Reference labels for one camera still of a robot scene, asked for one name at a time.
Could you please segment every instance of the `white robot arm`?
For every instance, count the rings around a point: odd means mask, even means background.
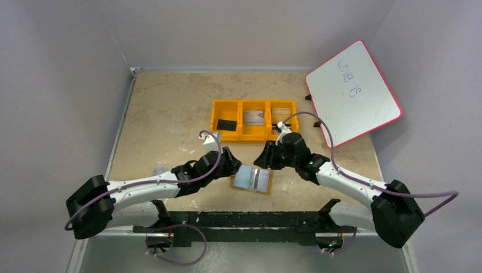
[[[161,175],[129,181],[105,181],[102,175],[91,177],[67,201],[70,220],[66,230],[76,239],[92,237],[115,226],[151,226],[165,210],[158,199],[190,195],[220,177],[237,173],[242,165],[228,147],[220,150],[215,139],[220,134],[201,136],[206,154]]]
[[[304,180],[335,189],[363,205],[340,200],[332,202],[329,216],[337,225],[375,231],[386,243],[400,248],[424,221],[425,216],[413,198],[396,197],[376,189],[409,194],[402,182],[394,180],[387,184],[334,166],[329,158],[311,153],[303,137],[291,132],[282,122],[275,129],[279,136],[277,141],[267,141],[254,164],[271,169],[292,167]],[[366,181],[369,186],[349,179],[341,172]]]

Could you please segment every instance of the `purple cable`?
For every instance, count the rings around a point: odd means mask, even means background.
[[[181,262],[175,262],[173,260],[169,260],[165,257],[162,257],[162,256],[159,256],[157,254],[155,254],[154,252],[152,252],[150,249],[149,249],[149,245],[147,243],[147,239],[146,239],[146,248],[147,248],[147,252],[151,255],[153,255],[154,257],[158,258],[158,259],[161,259],[165,262],[168,262],[170,264],[173,264],[175,266],[191,266],[197,262],[199,262],[202,257],[204,257],[204,254],[206,254],[206,250],[207,250],[207,239],[206,239],[206,236],[204,235],[204,233],[197,227],[193,226],[193,225],[188,225],[188,224],[178,224],[178,225],[172,225],[172,226],[166,226],[166,227],[162,227],[162,228],[159,228],[159,229],[147,229],[149,231],[152,231],[152,232],[158,232],[158,231],[163,231],[163,230],[168,230],[168,229],[173,229],[173,228],[180,228],[180,227],[186,227],[186,228],[191,228],[191,229],[194,229],[195,231],[197,231],[197,233],[199,233],[202,237],[202,240],[204,241],[204,249],[202,250],[202,253],[201,255],[194,261],[192,262],[189,262],[189,263],[181,263]]]
[[[219,165],[219,162],[221,161],[221,153],[222,153],[222,150],[221,150],[221,143],[219,142],[219,140],[216,138],[216,136],[207,131],[207,130],[202,130],[200,133],[199,133],[199,136],[201,137],[202,136],[202,133],[207,133],[208,135],[210,135],[211,137],[214,138],[214,140],[216,141],[216,144],[218,145],[218,157],[216,158],[216,162],[214,163],[213,167],[205,174],[201,175],[200,177],[197,177],[197,178],[193,178],[193,179],[189,179],[189,180],[182,180],[182,181],[177,181],[177,180],[160,180],[159,182],[160,183],[192,183],[192,182],[197,182],[201,179],[204,179],[206,178],[207,176],[209,176],[211,173],[214,172],[214,170],[218,167]],[[157,183],[157,180],[148,180],[148,181],[140,181],[140,182],[135,182],[135,183],[132,183],[132,184],[129,184],[129,185],[125,185],[125,186],[122,186],[121,190],[125,190],[125,189],[129,189],[129,188],[132,188],[132,187],[135,187],[135,186],[139,186],[139,185],[146,185],[146,184],[156,184]],[[88,208],[89,206],[91,206],[93,203],[99,201],[100,199],[108,196],[108,195],[111,195],[112,193],[114,192],[117,192],[119,191],[118,188],[115,188],[115,189],[112,189],[110,191],[107,191],[107,192],[104,192],[98,196],[96,196],[95,198],[93,198],[92,200],[90,200],[89,202],[87,202],[85,205],[83,205],[82,207],[80,207],[79,210],[77,210],[73,215],[72,217],[67,221],[67,223],[65,224],[64,226],[64,229],[65,230],[72,230],[73,228],[72,227],[69,227],[69,225],[73,222],[73,220],[75,218],[77,218],[86,208]],[[199,262],[201,260],[201,258],[204,256],[205,252],[206,252],[206,248],[207,248],[207,240],[206,240],[206,237],[204,236],[204,234],[202,233],[202,231],[200,229],[198,229],[197,227],[195,226],[192,226],[192,225],[184,225],[184,224],[179,224],[179,225],[173,225],[173,226],[167,226],[167,227],[163,227],[162,229],[156,229],[156,230],[164,230],[164,229],[170,229],[170,228],[175,228],[177,226],[187,226],[189,228],[192,228],[194,229],[195,231],[199,232],[202,239],[204,240],[204,251],[202,252],[201,256],[196,259],[195,261],[193,262],[190,262],[190,263],[178,263],[178,262],[174,262],[172,260],[169,260],[169,259],[166,259],[166,258],[163,258],[163,257],[160,257],[158,255],[156,255],[156,257],[168,262],[168,263],[171,263],[171,264],[176,264],[176,265],[179,265],[179,266],[188,266],[188,265],[191,265],[191,264],[195,264],[197,262]]]
[[[355,228],[355,231],[353,232],[353,235],[351,236],[350,240],[345,245],[343,245],[342,248],[337,252],[330,252],[330,255],[334,256],[344,252],[353,243],[356,233],[358,233],[358,227]]]
[[[447,205],[450,201],[452,201],[453,199],[455,199],[458,195],[459,195],[459,192],[458,191],[448,191],[448,192],[440,192],[440,193],[425,193],[425,194],[414,194],[414,193],[400,193],[400,192],[392,192],[392,191],[389,191],[387,189],[384,189],[384,188],[380,188],[376,185],[371,185],[369,182],[366,182],[366,181],[363,181],[361,179],[358,179],[356,177],[353,177],[351,175],[348,175],[346,173],[344,173],[343,171],[341,171],[339,169],[339,166],[336,164],[335,162],[335,148],[333,147],[333,137],[331,136],[331,132],[330,132],[330,129],[328,129],[328,126],[326,126],[326,123],[321,120],[317,115],[313,114],[313,113],[310,113],[310,112],[306,112],[306,111],[301,111],[301,112],[298,112],[298,113],[294,113],[292,114],[291,116],[289,116],[287,119],[285,119],[283,121],[283,123],[285,123],[286,121],[288,121],[289,119],[291,119],[292,117],[294,117],[295,115],[299,115],[299,114],[308,114],[308,115],[311,115],[313,117],[315,117],[317,120],[320,121],[321,124],[323,124],[323,126],[325,127],[326,129],[326,132],[328,133],[328,137],[330,138],[330,144],[331,144],[331,164],[333,164],[333,167],[341,174],[343,175],[344,177],[350,179],[350,180],[353,180],[355,182],[358,182],[358,183],[361,183],[367,187],[372,187],[373,189],[377,189],[378,191],[381,191],[381,192],[384,192],[386,194],[389,194],[389,195],[393,195],[393,196],[398,196],[398,197],[408,197],[408,198],[437,198],[437,197],[445,197],[445,196],[449,196],[449,198],[445,199],[443,202],[441,202],[440,204],[438,204],[437,206],[433,207],[431,210],[429,210],[428,212],[425,213],[425,217],[431,215],[432,213],[436,212],[437,210],[439,210],[441,207]]]

